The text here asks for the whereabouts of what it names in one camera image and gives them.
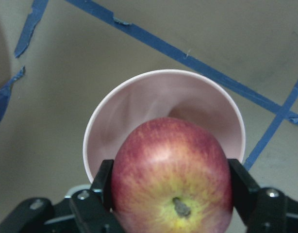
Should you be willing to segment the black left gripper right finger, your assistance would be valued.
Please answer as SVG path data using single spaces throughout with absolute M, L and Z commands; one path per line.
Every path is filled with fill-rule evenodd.
M 272 187 L 261 188 L 237 159 L 228 159 L 233 203 L 248 233 L 287 232 L 286 196 Z

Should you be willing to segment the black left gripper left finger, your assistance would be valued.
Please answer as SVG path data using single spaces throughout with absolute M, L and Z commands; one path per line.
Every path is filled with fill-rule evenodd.
M 111 212 L 111 177 L 114 160 L 102 161 L 89 189 L 75 192 L 69 206 L 81 233 L 123 233 Z

